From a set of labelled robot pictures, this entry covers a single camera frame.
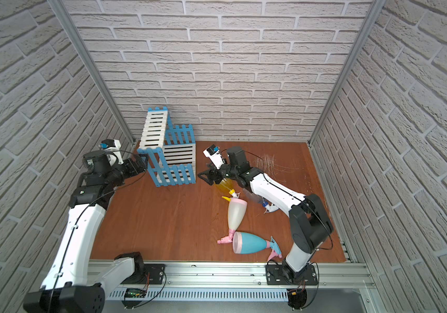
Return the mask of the yellow spray bottle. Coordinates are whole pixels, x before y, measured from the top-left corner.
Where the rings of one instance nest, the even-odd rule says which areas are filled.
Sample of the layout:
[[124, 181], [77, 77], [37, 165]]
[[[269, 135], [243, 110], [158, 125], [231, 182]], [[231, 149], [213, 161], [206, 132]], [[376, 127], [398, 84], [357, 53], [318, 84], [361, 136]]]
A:
[[233, 181], [231, 179], [224, 178], [221, 182], [216, 184], [216, 187], [221, 192], [226, 193], [223, 196], [224, 199], [230, 200], [230, 198], [239, 198], [239, 193], [235, 191]]

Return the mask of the white pink spray bottle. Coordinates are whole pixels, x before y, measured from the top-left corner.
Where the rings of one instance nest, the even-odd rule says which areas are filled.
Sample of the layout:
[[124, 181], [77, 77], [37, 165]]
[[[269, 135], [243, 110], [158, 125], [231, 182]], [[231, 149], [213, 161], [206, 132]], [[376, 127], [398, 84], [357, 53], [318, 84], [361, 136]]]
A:
[[219, 245], [233, 242], [234, 235], [244, 219], [248, 206], [248, 202], [240, 198], [228, 198], [224, 196], [222, 198], [229, 202], [227, 210], [227, 224], [229, 231], [226, 237], [222, 237], [217, 241]]

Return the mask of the blue white wooden shelf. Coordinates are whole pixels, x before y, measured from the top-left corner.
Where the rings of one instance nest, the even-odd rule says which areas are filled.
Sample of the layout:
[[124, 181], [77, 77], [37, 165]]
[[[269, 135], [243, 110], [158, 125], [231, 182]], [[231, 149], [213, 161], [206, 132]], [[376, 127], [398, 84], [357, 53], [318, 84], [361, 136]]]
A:
[[192, 125], [175, 125], [166, 107], [150, 108], [137, 152], [148, 156], [155, 186], [196, 182], [196, 139]]

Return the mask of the clear blue spray bottle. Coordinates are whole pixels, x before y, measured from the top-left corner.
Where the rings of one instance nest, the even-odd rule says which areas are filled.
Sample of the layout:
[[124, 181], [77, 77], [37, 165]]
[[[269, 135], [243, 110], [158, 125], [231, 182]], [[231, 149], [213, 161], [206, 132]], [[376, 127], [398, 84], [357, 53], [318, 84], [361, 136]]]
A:
[[275, 211], [279, 210], [278, 206], [274, 205], [273, 203], [270, 203], [268, 200], [266, 200], [262, 196], [254, 194], [252, 192], [249, 192], [246, 189], [243, 190], [243, 193], [249, 201], [256, 202], [256, 203], [260, 204], [260, 206], [265, 208], [266, 213], [271, 213], [271, 212], [275, 212]]

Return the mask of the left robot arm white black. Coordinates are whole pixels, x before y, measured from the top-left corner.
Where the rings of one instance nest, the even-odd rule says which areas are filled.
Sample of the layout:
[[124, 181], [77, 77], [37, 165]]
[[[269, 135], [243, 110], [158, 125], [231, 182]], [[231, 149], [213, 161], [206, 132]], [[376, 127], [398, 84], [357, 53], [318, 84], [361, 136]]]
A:
[[148, 160], [146, 154], [124, 160], [120, 152], [107, 150], [83, 156], [87, 171], [71, 195], [61, 245], [39, 290], [25, 296], [26, 312], [102, 312], [106, 297], [119, 284], [145, 279], [139, 252], [119, 255], [93, 282], [88, 281], [88, 267], [111, 197], [126, 179], [145, 173]]

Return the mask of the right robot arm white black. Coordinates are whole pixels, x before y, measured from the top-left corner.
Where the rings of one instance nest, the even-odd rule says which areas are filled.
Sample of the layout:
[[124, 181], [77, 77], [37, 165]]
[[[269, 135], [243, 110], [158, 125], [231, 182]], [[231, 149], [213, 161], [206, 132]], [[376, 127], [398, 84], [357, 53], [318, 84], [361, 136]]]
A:
[[334, 227], [321, 198], [295, 192], [276, 182], [263, 170], [251, 166], [246, 151], [239, 146], [227, 149], [227, 159], [215, 145], [203, 153], [212, 164], [198, 173], [199, 178], [209, 185], [234, 180], [243, 190], [267, 200], [267, 211], [281, 210], [287, 215], [293, 246], [283, 262], [283, 275], [292, 284], [300, 283], [316, 251], [327, 239], [332, 239]]

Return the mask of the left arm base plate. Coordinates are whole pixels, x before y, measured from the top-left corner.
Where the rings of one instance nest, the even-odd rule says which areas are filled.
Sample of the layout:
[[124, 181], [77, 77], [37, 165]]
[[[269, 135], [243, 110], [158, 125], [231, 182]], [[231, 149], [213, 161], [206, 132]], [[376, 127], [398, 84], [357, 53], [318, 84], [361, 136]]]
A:
[[162, 285], [165, 278], [166, 265], [163, 263], [148, 263], [141, 270], [140, 285]]

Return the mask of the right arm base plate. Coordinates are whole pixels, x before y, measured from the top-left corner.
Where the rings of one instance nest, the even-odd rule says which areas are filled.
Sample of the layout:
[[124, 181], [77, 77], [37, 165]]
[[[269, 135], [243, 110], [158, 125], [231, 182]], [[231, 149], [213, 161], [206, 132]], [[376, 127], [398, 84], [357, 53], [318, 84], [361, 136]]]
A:
[[286, 263], [268, 263], [265, 266], [265, 274], [268, 285], [317, 286], [319, 284], [314, 264], [307, 264], [299, 272], [295, 272]]

